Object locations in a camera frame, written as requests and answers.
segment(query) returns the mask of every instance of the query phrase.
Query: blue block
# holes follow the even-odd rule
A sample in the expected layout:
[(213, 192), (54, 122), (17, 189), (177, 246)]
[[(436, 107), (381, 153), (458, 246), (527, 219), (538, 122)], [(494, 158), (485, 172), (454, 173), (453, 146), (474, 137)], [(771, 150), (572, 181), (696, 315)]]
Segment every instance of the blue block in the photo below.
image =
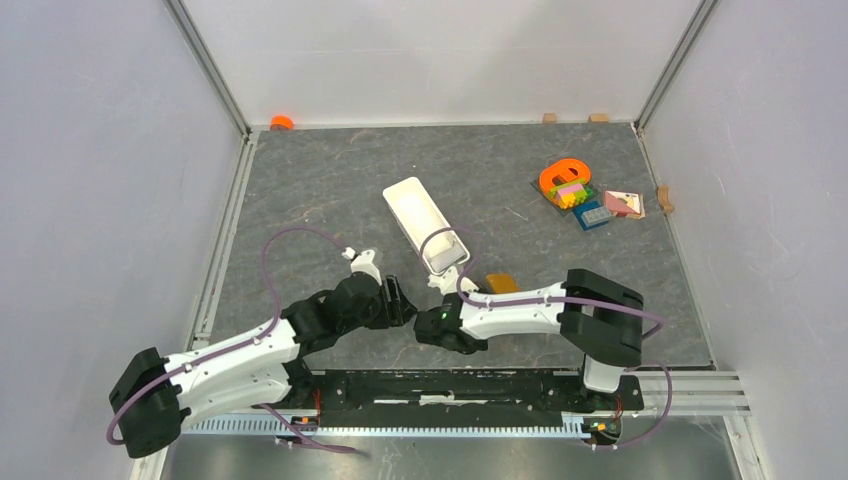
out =
[(573, 211), (583, 231), (606, 225), (613, 216), (612, 212), (597, 200), (577, 205), (573, 208)]

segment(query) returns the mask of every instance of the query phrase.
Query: orange round object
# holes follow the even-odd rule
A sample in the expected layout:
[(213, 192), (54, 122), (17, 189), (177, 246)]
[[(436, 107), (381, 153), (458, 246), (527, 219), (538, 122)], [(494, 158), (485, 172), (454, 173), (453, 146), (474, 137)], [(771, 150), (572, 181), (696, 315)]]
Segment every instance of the orange round object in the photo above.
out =
[(294, 122), (285, 115), (277, 115), (271, 119), (271, 130), (291, 130), (292, 128), (294, 128)]
[(539, 175), (539, 189), (544, 193), (553, 190), (557, 185), (580, 180), (580, 183), (587, 184), (592, 179), (592, 172), (585, 163), (576, 158), (563, 158), (542, 170)]

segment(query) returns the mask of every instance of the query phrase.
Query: gray table surface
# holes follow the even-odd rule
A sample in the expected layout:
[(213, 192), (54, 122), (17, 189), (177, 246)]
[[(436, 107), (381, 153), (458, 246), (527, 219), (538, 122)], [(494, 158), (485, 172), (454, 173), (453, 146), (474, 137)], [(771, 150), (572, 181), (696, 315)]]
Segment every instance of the gray table surface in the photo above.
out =
[[(583, 232), (530, 184), (562, 157), (577, 157), (601, 190), (645, 195), (647, 216), (614, 219)], [(247, 330), (272, 315), (259, 273), (259, 250), (277, 230), (298, 224), (326, 229), (354, 248), (378, 248), (383, 274), (397, 275), (419, 308), (441, 303), (382, 197), (384, 188), (417, 176), (448, 221), (482, 234), (472, 274), (511, 274), (533, 289), (588, 268), (642, 293), (645, 309), (670, 319), (646, 342), (646, 359), (670, 365), (711, 361), (694, 304), (659, 210), (655, 185), (627, 124), (558, 124), (302, 130), (260, 135), (241, 208), (212, 340)], [(281, 238), (269, 271), (283, 305), (332, 288), (349, 274), (324, 240), (308, 233)], [(332, 349), (307, 357), (313, 369), (579, 366), (581, 352), (563, 338), (510, 335), (464, 356), (415, 341), (412, 324), (360, 329)]]
[[(627, 418), (624, 439), (656, 419)], [(720, 417), (672, 417), (656, 436), (616, 452), (592, 453), (565, 439), (319, 437), (360, 454), (274, 446), (268, 437), (183, 435), (162, 479), (739, 479)]]

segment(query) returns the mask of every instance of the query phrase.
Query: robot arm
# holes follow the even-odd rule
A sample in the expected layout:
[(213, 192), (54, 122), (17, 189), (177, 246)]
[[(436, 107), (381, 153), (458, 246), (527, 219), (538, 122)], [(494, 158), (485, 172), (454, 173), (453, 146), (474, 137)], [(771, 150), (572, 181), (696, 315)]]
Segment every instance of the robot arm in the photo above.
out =
[(488, 339), (497, 335), (561, 334), (585, 353), (584, 385), (606, 393), (618, 389), (625, 368), (642, 363), (641, 317), (597, 307), (587, 313), (582, 305), (548, 300), (576, 297), (642, 309), (640, 294), (588, 270), (569, 270), (565, 282), (539, 290), (468, 297), (497, 306), (475, 306), (457, 293), (448, 294), (441, 307), (419, 313), (416, 339), (471, 354), (487, 350)]
[[(394, 277), (380, 277), (375, 257), (373, 250), (354, 257), (348, 278), (334, 290), (293, 303), (276, 324), (269, 320), (206, 348), (164, 358), (155, 348), (138, 353), (109, 395), (116, 413), (154, 379), (184, 371), (139, 398), (119, 420), (129, 456), (149, 455), (215, 415), (293, 396), (305, 398), (311, 374), (304, 356), (332, 347), (356, 328), (384, 329), (411, 320), (416, 309)], [(207, 360), (198, 364), (204, 357)]]

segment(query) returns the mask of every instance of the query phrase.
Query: white wall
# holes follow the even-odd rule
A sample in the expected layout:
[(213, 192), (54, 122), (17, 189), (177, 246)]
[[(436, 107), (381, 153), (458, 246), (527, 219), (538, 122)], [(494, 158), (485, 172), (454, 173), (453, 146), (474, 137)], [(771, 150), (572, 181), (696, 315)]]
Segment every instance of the white wall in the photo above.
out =
[(254, 125), (633, 120), (698, 0), (186, 0)]
[(183, 348), (238, 137), (163, 2), (0, 7), (0, 477), (126, 478), (131, 356)]
[(848, 3), (719, 4), (647, 128), (776, 478), (843, 478)]

